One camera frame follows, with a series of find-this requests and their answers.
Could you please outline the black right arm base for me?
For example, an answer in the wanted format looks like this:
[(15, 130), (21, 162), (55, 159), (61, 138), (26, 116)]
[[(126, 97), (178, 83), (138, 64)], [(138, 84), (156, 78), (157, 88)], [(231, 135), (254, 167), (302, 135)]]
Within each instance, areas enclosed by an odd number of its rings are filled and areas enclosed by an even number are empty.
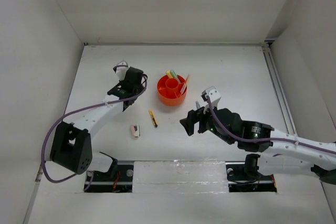
[(277, 192), (274, 176), (259, 172), (259, 159), (259, 154), (248, 154), (243, 162), (226, 163), (230, 193)]

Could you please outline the green pastel highlighter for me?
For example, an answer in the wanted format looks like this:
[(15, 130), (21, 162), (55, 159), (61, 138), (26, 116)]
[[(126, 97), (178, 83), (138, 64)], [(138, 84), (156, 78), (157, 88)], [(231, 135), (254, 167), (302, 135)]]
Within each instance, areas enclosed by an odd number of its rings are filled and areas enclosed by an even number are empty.
[(180, 83), (180, 80), (179, 80), (179, 78), (178, 78), (178, 75), (175, 73), (174, 70), (170, 70), (170, 74), (172, 75), (172, 77), (173, 77), (174, 79), (176, 79), (176, 80), (178, 81), (178, 83)]

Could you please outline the thick yellow highlighter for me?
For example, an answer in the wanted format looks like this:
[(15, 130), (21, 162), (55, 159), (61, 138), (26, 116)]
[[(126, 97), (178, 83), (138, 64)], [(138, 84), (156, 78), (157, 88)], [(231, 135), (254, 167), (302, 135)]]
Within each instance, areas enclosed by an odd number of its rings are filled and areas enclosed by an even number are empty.
[(171, 73), (170, 70), (167, 70), (167, 71), (166, 71), (166, 75), (167, 75), (169, 78), (172, 78), (172, 79), (175, 78), (175, 77), (172, 75), (172, 73)]

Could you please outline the blue grey marker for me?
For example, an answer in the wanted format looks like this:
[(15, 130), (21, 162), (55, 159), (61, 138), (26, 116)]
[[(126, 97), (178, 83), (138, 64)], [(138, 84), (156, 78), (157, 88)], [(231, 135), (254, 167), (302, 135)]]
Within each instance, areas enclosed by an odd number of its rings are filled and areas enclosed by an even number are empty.
[(198, 101), (196, 101), (195, 104), (196, 104), (197, 109), (199, 109), (201, 107)]

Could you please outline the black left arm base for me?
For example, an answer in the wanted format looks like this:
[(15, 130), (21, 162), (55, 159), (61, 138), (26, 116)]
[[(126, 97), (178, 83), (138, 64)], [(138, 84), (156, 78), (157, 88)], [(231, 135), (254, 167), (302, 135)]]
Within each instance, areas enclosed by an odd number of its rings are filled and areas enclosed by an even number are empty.
[(118, 161), (103, 152), (95, 153), (86, 173), (83, 191), (86, 193), (131, 193), (134, 161)]

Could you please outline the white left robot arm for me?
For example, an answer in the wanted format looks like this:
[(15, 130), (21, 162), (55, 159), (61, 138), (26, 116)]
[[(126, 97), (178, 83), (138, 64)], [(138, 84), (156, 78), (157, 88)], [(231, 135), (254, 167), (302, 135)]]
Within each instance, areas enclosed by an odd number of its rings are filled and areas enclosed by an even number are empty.
[(105, 180), (117, 175), (117, 160), (103, 152), (93, 152), (94, 136), (112, 119), (131, 106), (146, 88), (146, 74), (129, 66), (116, 66), (119, 82), (100, 104), (86, 107), (82, 117), (73, 122), (59, 120), (50, 151), (50, 160), (76, 175), (99, 172)]

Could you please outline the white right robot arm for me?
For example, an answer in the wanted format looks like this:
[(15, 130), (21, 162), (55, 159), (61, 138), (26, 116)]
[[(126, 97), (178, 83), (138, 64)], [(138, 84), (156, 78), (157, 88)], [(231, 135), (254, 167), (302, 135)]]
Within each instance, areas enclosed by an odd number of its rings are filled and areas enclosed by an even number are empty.
[(244, 121), (229, 109), (201, 107), (180, 120), (189, 136), (194, 134), (196, 123), (199, 134), (209, 131), (248, 153), (239, 169), (228, 172), (234, 183), (240, 179), (251, 183), (272, 174), (295, 174), (335, 184), (335, 143), (307, 140), (265, 123)]

